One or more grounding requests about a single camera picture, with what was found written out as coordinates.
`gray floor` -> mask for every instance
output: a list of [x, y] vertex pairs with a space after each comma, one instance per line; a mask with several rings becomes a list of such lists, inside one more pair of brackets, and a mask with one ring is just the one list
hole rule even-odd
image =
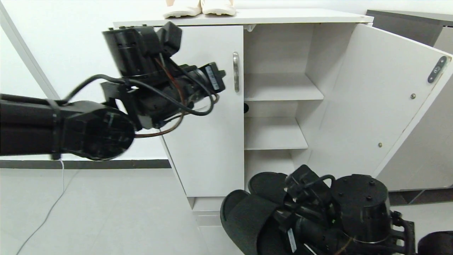
[[[21, 255], [241, 254], [221, 227], [198, 228], [171, 169], [66, 170], [65, 183]], [[14, 255], [60, 195], [61, 170], [3, 169], [0, 185], [0, 254]], [[453, 202], [393, 209], [417, 240], [453, 230]]]

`robotic arm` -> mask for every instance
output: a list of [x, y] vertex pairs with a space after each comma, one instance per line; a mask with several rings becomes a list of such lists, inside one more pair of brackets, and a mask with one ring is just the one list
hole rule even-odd
[[[184, 115], [208, 115], [225, 89], [225, 71], [216, 63], [177, 65], [170, 57], [179, 51], [182, 30], [168, 22], [153, 27], [120, 27], [103, 32], [121, 78], [94, 75], [78, 85], [65, 99], [50, 100], [0, 95], [0, 156], [72, 153], [91, 160], [113, 159], [134, 138], [163, 135], [174, 130]], [[89, 83], [101, 83], [106, 101], [71, 102]], [[194, 104], [209, 97], [205, 112]], [[127, 114], [116, 104], [120, 100]], [[143, 128], [160, 129], [173, 119], [176, 124], [159, 133], [135, 134]]]

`cable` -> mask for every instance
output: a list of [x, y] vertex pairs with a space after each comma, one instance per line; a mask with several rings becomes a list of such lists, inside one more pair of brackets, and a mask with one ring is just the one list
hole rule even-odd
[[340, 255], [342, 252], [344, 252], [344, 250], [346, 250], [346, 248], [349, 246], [353, 239], [354, 238], [350, 237], [347, 243], [343, 247], [341, 247], [341, 249], [337, 250], [337, 252], [335, 252], [334, 255]]
[[[90, 84], [91, 82], [93, 82], [93, 81], [95, 81], [97, 79], [104, 79], [104, 80], [107, 80], [109, 82], [119, 83], [119, 84], [126, 83], [126, 81], [124, 79], [113, 78], [113, 77], [107, 76], [105, 74], [96, 74], [96, 75], [93, 75], [90, 78], [86, 79], [81, 84], [79, 84], [71, 93], [69, 93], [68, 96], [66, 96], [63, 100], [58, 101], [58, 103], [59, 104], [68, 103], [69, 100], [71, 100], [84, 87], [86, 87], [88, 84]], [[213, 106], [211, 106], [209, 108], [209, 110], [207, 110], [205, 112], [197, 112], [197, 111], [194, 111], [194, 110], [190, 109], [189, 107], [181, 104], [180, 102], [176, 101], [174, 98], [172, 98], [169, 95], [163, 93], [162, 91], [154, 88], [151, 85], [148, 85], [146, 83], [143, 83], [143, 82], [138, 81], [138, 80], [133, 80], [133, 79], [130, 79], [129, 82], [131, 84], [136, 85], [137, 87], [144, 87], [144, 88], [147, 88], [147, 89], [153, 91], [154, 93], [158, 94], [159, 96], [163, 97], [164, 99], [170, 101], [172, 104], [176, 105], [181, 110], [184, 110], [184, 111], [189, 112], [190, 114], [193, 114], [193, 115], [196, 115], [196, 116], [206, 116], [212, 111], [212, 108], [213, 108]]]
[[309, 187], [311, 187], [312, 185], [314, 185], [314, 184], [316, 184], [316, 183], [318, 183], [318, 182], [327, 180], [327, 179], [332, 180], [332, 184], [333, 184], [333, 182], [335, 181], [335, 176], [333, 176], [333, 175], [331, 175], [331, 174], [326, 174], [326, 175], [321, 176], [320, 178], [316, 179], [315, 181], [312, 181], [312, 182], [303, 184], [303, 186], [304, 186], [304, 188], [309, 188]]
[[168, 57], [167, 59], [168, 59], [168, 61], [170, 62], [170, 64], [172, 64], [179, 72], [183, 73], [185, 76], [187, 76], [187, 78], [189, 78], [189, 80], [191, 80], [192, 82], [195, 82], [196, 84], [198, 84], [198, 86], [202, 87], [202, 89], [203, 89], [204, 91], [206, 91], [206, 93], [207, 93], [207, 95], [209, 96], [209, 99], [210, 99], [210, 101], [211, 101], [211, 106], [209, 107], [209, 110], [208, 110], [208, 111], [211, 112], [211, 111], [212, 111], [212, 108], [214, 108], [214, 104], [216, 104], [216, 103], [219, 101], [220, 96], [219, 96], [217, 93], [215, 93], [214, 91], [211, 91], [211, 90], [207, 89], [207, 88], [203, 85], [203, 83], [201, 83], [201, 82], [195, 80], [194, 78], [192, 78], [192, 76], [190, 76], [189, 73], [188, 73], [186, 70], [184, 70], [184, 69], [182, 69], [180, 66], [178, 66], [178, 64], [176, 64], [176, 63], [173, 61], [173, 59], [171, 59], [170, 57]]
[[49, 218], [49, 215], [50, 213], [52, 212], [53, 208], [55, 207], [55, 205], [58, 203], [58, 201], [60, 200], [60, 198], [63, 196], [63, 194], [65, 193], [66, 189], [64, 188], [64, 163], [63, 163], [63, 160], [60, 159], [60, 163], [61, 163], [61, 177], [62, 177], [62, 181], [63, 181], [63, 191], [61, 192], [61, 195], [58, 197], [58, 199], [55, 201], [55, 203], [52, 205], [52, 207], [50, 208], [49, 212], [47, 213], [47, 216], [46, 218], [44, 219], [44, 221], [41, 223], [41, 225], [27, 238], [27, 240], [25, 240], [25, 242], [21, 245], [21, 247], [19, 248], [19, 250], [17, 251], [16, 255], [19, 255], [20, 251], [22, 250], [22, 248], [25, 246], [25, 244], [30, 240], [30, 238], [44, 225], [44, 223], [46, 223], [47, 219]]
[[[170, 74], [170, 72], [166, 69], [166, 67], [164, 66], [163, 63], [159, 62], [158, 59], [154, 59], [158, 64], [159, 66], [164, 70], [164, 72], [167, 74], [167, 77], [168, 79], [170, 80], [170, 82], [173, 84], [173, 86], [175, 86], [176, 90], [178, 91], [179, 93], [179, 99], [181, 100], [181, 102], [185, 105], [185, 99], [184, 99], [184, 94], [179, 86], [179, 84], [176, 82], [176, 80], [174, 79], [174, 77]], [[186, 115], [186, 112], [182, 111], [181, 114], [178, 116], [179, 117], [179, 120], [178, 122], [176, 122], [171, 128], [165, 130], [165, 131], [161, 131], [161, 132], [158, 132], [158, 133], [150, 133], [150, 134], [136, 134], [135, 135], [135, 138], [146, 138], [146, 137], [156, 137], [156, 136], [161, 136], [161, 135], [165, 135], [167, 133], [170, 133], [171, 131], [175, 130], [180, 124], [181, 122], [183, 121], [183, 117]]]

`metal handle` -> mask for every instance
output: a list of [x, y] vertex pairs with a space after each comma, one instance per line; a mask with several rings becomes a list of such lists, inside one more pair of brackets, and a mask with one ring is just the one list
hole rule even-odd
[[239, 54], [233, 52], [234, 91], [239, 92]]

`barcode sticker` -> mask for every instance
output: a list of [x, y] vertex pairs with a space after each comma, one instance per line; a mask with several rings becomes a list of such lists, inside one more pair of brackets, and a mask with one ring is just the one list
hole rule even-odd
[[293, 234], [293, 229], [292, 228], [290, 228], [288, 230], [288, 238], [289, 238], [289, 244], [291, 245], [291, 250], [294, 253], [297, 250], [297, 246], [296, 246], [296, 240], [294, 239], [294, 234]]
[[205, 69], [206, 69], [207, 75], [208, 75], [209, 80], [211, 81], [212, 86], [214, 87], [214, 89], [215, 90], [220, 89], [219, 84], [217, 83], [216, 77], [214, 76], [214, 73], [213, 73], [211, 67], [207, 66]]

